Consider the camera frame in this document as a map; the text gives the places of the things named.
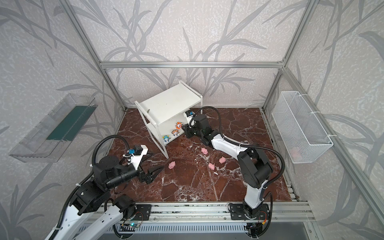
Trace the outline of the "orange octopus toy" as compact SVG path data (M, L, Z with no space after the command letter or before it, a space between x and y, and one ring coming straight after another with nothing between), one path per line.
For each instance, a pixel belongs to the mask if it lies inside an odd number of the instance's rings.
M177 124L176 124L176 128L177 128L178 130L183 129L183 123L181 123L181 122L177 122Z

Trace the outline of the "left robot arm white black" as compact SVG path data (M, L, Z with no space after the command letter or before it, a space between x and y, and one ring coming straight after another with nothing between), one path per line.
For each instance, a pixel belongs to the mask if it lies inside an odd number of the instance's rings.
M122 159L106 156L97 160L101 146L111 140L123 141L126 151ZM111 190L137 178L141 183L151 184L163 166L148 169L141 162L152 156L145 145L129 147L127 140L119 135L102 139L92 154L91 172L76 185L70 193L60 213L57 225L48 234L48 240L97 240L104 232L113 228L120 240L127 240L131 234L121 234L117 224L121 220L132 220L140 210L135 201L127 195L111 198Z

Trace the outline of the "blue cat figure flower collar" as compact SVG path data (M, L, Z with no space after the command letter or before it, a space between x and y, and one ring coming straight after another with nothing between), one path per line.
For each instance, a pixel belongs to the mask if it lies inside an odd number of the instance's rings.
M180 132L177 129L172 131L172 135L175 137L178 136L179 134L180 134Z

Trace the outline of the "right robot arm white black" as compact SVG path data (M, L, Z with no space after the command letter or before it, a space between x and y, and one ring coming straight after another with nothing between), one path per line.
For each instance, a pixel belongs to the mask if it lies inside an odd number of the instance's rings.
M200 141L214 150L221 151L236 159L241 173L247 184L247 192L243 201L245 216L253 220L261 212L264 204L264 192L269 185L278 180L284 173L286 163L282 155L266 147L244 144L228 138L223 134L222 119L218 109L206 106L198 109L212 109L218 114L219 129L213 130L206 115L187 110L184 115L187 123L182 125L186 137L198 137ZM265 152L271 152L280 160L281 168L277 175L271 178L273 166Z

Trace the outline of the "blue cat figure teal hat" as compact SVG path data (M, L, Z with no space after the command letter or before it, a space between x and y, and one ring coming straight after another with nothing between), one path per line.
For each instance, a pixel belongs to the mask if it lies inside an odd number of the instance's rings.
M170 138L169 135L165 135L165 136L163 136L163 141L164 141L165 143L169 143L170 140L171 140L171 138Z

